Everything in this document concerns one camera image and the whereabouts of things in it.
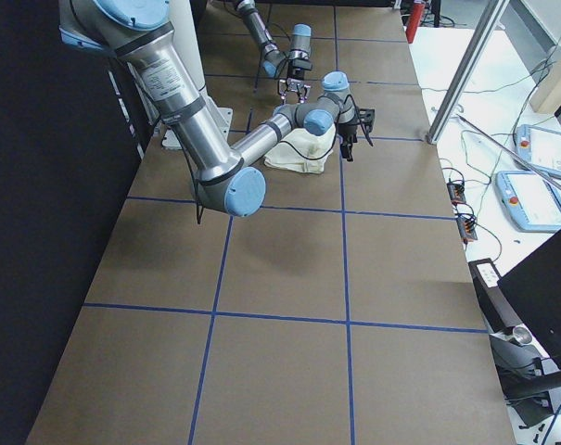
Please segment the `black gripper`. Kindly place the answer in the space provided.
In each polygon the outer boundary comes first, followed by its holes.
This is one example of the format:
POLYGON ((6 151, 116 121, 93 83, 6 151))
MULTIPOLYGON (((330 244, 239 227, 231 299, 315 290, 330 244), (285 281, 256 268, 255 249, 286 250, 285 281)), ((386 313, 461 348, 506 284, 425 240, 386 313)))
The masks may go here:
POLYGON ((277 84, 277 93, 280 101, 285 103, 287 95, 294 93, 300 103, 308 99, 310 85, 306 83, 305 74, 312 70, 312 62, 306 58, 292 58, 287 62, 287 75, 280 78, 277 84))
POLYGON ((340 155, 346 161, 353 161, 353 145, 358 142, 357 130, 363 132, 363 136, 370 146, 373 142, 370 133, 373 131, 376 111, 373 108, 356 108, 354 116, 346 122, 338 124, 338 136, 340 137, 340 155))

